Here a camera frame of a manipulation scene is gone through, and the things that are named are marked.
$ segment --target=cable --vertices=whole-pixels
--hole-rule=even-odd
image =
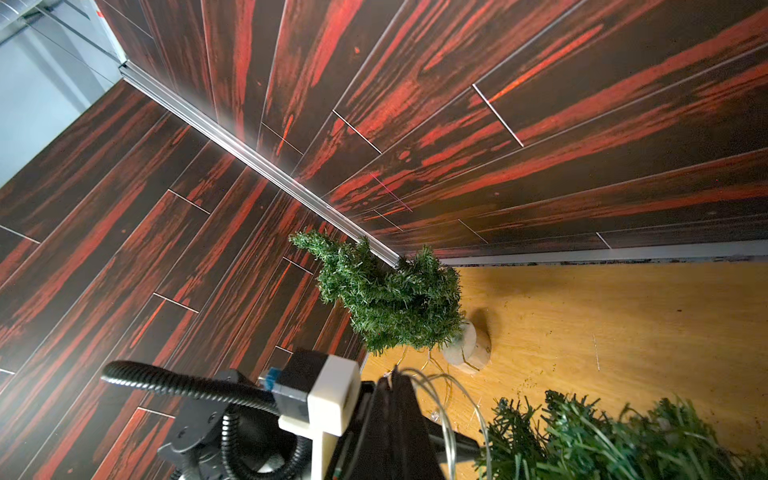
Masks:
[[[465,389],[464,386],[454,376],[450,376],[447,373],[439,373],[436,375],[430,375],[428,378],[430,380],[443,378],[443,379],[449,380],[450,382],[455,383],[456,386],[458,386],[461,389],[461,391],[464,393],[464,396],[466,396],[467,399],[472,404],[472,408],[475,409],[475,413],[477,414],[478,420],[480,421],[480,430],[482,431],[482,435],[485,440],[485,457],[488,459],[488,461],[485,464],[485,477],[488,479],[493,478],[493,471],[491,469],[491,442],[488,437],[488,425],[485,423],[485,419],[480,413],[480,407],[477,405],[477,403],[475,403],[475,400],[473,400],[472,397],[469,395],[469,392],[467,392],[467,389]],[[482,474],[479,472],[479,469],[478,469],[478,474],[480,475],[480,480],[482,480]]]
[[[161,395],[191,396],[196,399],[235,403],[280,415],[271,394],[244,383],[182,375],[146,363],[117,360],[101,371],[101,379],[115,385],[150,390]]]
[[[237,443],[237,424],[240,416],[229,408],[221,422],[221,460],[227,474],[233,480],[287,480],[293,478],[306,467],[312,458],[312,441],[300,435],[296,436],[296,448],[287,462],[277,470],[267,473],[254,472],[240,459]]]
[[[440,415],[440,422],[442,427],[442,437],[445,440],[445,459],[448,463],[448,475],[450,480],[455,480],[456,478],[456,435],[453,432],[453,428],[451,427],[451,420],[448,418],[448,413],[445,411],[445,408],[442,406],[440,402],[440,396],[437,393],[437,390],[435,389],[435,386],[432,384],[432,381],[427,377],[424,372],[417,369],[412,368],[406,368],[402,369],[401,372],[410,372],[415,375],[411,375],[411,380],[419,386],[419,388],[423,389],[427,395],[432,397],[432,400],[437,405],[438,414]]]

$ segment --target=black corrugated cable conduit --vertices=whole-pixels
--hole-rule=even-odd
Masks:
[[[161,395],[190,396],[259,409],[273,415],[280,414],[271,394],[254,386],[182,375],[146,363],[128,360],[110,362],[102,369],[101,379]],[[239,416],[230,408],[223,416],[221,429],[221,455],[224,467],[233,480],[288,480],[301,473],[310,461],[312,442],[297,435],[296,448],[283,466],[274,472],[254,472],[243,464],[237,451],[238,421]]]

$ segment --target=green artificial foliage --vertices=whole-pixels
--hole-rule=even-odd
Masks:
[[[612,419],[597,401],[547,391],[543,432],[534,409],[501,399],[488,425],[493,478],[504,480],[715,480],[768,478],[768,452],[734,455],[690,402],[662,399],[646,415]],[[475,463],[485,470],[485,449]]]
[[[311,231],[292,235],[291,242],[322,260],[317,280],[323,302],[344,302],[369,351],[432,348],[461,333],[458,273],[428,247],[412,260],[401,258],[393,270],[371,253],[367,239],[352,245]]]

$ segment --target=yellow plywood floor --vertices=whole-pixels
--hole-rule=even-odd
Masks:
[[[495,399],[544,401],[546,389],[601,398],[617,414],[678,395],[714,424],[721,443],[754,449],[768,436],[768,264],[672,263],[458,269],[462,308],[491,337],[490,363],[475,376],[451,369],[492,418]],[[376,380],[403,348],[369,356]],[[432,357],[444,369],[445,360]],[[408,349],[400,366],[422,368]],[[434,373],[433,364],[424,372]],[[445,385],[438,384],[445,392]],[[419,395],[426,415],[434,405]],[[454,429],[478,439],[471,404],[454,391]],[[476,478],[470,464],[459,478]]]

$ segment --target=dark red wood panel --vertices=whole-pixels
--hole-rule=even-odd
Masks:
[[[128,59],[161,83],[172,86],[165,60],[163,60],[163,55],[157,48],[154,38],[104,0],[96,0],[96,5],[104,14],[104,18],[106,18]]]
[[[422,245],[442,249],[484,245],[487,243],[483,238],[457,220],[413,230],[378,233],[376,238],[397,253],[420,250]]]
[[[575,3],[408,0],[336,111],[383,151]]]
[[[270,285],[273,272],[285,261],[288,236],[308,214],[310,211],[288,194],[277,194],[166,368],[198,376],[212,376],[217,371],[235,335]],[[150,396],[142,405],[172,413],[177,401]]]
[[[157,289],[195,310],[205,305],[277,195],[278,188],[247,168]]]
[[[512,133],[469,88],[360,172],[340,184],[327,201],[340,212],[372,209],[448,180],[520,148]],[[349,158],[332,161],[349,163]]]
[[[257,143],[284,0],[203,0],[219,124]]]
[[[289,0],[264,124],[305,152],[402,0]]]
[[[123,359],[165,364],[194,317],[194,312],[182,306],[150,296],[105,362]],[[22,478],[91,478],[144,394],[103,382],[95,375]]]
[[[244,169],[243,162],[213,141],[208,141],[170,189],[212,212]]]
[[[0,189],[0,225],[44,240],[165,111],[119,81]]]
[[[768,145],[768,48],[403,198],[404,230],[525,205]]]
[[[174,419],[137,409],[92,480],[168,478],[171,463],[157,457]]]
[[[139,0],[104,0],[104,3],[109,4],[120,12],[125,18],[144,31],[144,33],[151,35],[149,24],[144,17],[144,10],[141,9]]]
[[[766,25],[763,0],[586,2],[478,87],[533,143],[759,46]]]
[[[32,255],[38,244],[0,228],[0,286]]]
[[[312,286],[312,280],[311,273],[283,260],[238,332],[219,370],[237,369],[256,380],[280,341],[280,332],[304,304],[302,295],[308,286]]]
[[[464,221],[495,243],[758,213],[768,213],[768,148]]]
[[[281,136],[262,125],[256,152],[284,172],[292,172],[301,161],[302,152],[286,142]]]
[[[616,230],[601,232],[600,235],[612,248],[764,240],[768,238],[768,215],[718,218],[700,222]]]
[[[483,257],[485,255],[517,255],[521,253],[566,252],[572,250],[603,250],[608,247],[596,233],[566,235],[563,237],[534,238],[510,242],[436,249],[440,258]]]
[[[22,473],[206,218],[166,193],[16,372],[0,396],[4,475]]]
[[[365,138],[331,114],[293,171],[293,178],[322,197],[378,156]]]
[[[306,286],[299,307],[283,325],[278,345],[296,352],[298,349],[311,350],[333,309],[332,303],[323,303],[317,280],[313,277]]]
[[[0,368],[21,367],[204,143],[167,115],[0,288]]]
[[[285,350],[281,350],[277,347],[275,347],[272,350],[272,355],[270,355],[270,358],[266,361],[266,364],[264,365],[264,369],[284,369],[286,365],[288,365],[288,360],[290,360],[291,352],[286,352]]]
[[[341,300],[333,304],[326,324],[315,341],[314,350],[344,356],[353,340],[353,330],[350,319],[352,314],[344,308]]]
[[[210,118],[216,118],[199,0],[141,0],[171,87]]]

